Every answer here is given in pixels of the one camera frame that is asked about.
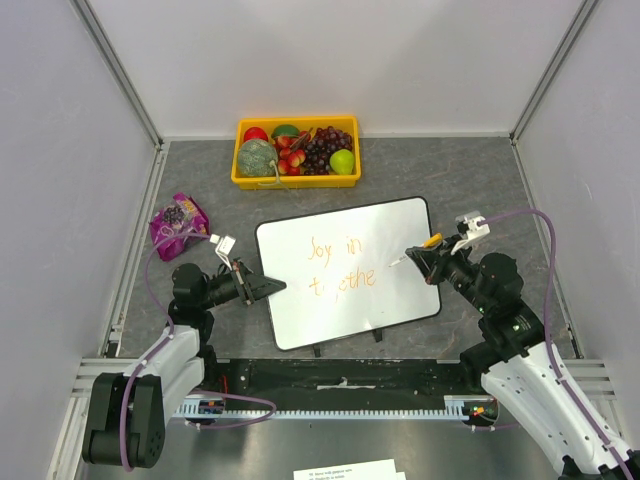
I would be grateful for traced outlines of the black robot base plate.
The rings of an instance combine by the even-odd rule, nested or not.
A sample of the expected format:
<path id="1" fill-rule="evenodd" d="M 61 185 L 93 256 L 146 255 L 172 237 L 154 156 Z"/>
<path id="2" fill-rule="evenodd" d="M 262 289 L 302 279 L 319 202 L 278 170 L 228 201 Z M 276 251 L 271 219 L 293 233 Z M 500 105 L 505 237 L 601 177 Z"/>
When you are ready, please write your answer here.
<path id="1" fill-rule="evenodd" d="M 219 360 L 205 390 L 260 398 L 279 412 L 441 409 L 448 395 L 483 395 L 462 364 L 427 359 Z"/>

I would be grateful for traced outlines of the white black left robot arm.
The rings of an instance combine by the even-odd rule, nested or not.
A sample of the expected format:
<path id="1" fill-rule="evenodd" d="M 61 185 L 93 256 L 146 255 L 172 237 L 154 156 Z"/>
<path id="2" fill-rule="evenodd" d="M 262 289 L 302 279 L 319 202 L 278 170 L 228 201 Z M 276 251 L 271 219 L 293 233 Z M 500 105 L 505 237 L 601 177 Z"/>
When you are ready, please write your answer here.
<path id="1" fill-rule="evenodd" d="M 130 472 L 151 468 L 164 447 L 166 425 L 195 390 L 219 382 L 209 343 L 213 308 L 234 300 L 251 305 L 279 293 L 285 282 L 235 260 L 213 276 L 186 263 L 172 274 L 173 299 L 158 340 L 124 371 L 99 374 L 92 384 L 81 457 Z"/>

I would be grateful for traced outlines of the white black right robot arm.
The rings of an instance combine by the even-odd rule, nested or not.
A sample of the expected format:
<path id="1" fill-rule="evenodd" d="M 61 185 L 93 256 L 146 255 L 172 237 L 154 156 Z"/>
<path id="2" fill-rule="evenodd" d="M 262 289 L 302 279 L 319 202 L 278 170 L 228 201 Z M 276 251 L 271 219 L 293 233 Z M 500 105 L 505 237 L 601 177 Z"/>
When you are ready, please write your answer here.
<path id="1" fill-rule="evenodd" d="M 639 453 L 617 434 L 572 377 L 522 299 L 515 259 L 479 262 L 453 249 L 456 236 L 406 254 L 431 286 L 449 283 L 481 315 L 481 343 L 465 350 L 458 381 L 494 397 L 531 436 L 561 479 L 636 479 Z"/>

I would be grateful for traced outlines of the white whiteboard black frame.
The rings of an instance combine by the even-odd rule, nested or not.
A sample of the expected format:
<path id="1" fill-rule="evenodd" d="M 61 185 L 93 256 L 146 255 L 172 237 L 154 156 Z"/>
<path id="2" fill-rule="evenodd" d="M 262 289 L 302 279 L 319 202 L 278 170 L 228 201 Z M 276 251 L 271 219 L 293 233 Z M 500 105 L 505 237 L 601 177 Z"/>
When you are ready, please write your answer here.
<path id="1" fill-rule="evenodd" d="M 349 337 L 437 315 L 441 296 L 401 257 L 431 236 L 419 196 L 267 221 L 255 229 L 278 349 Z"/>

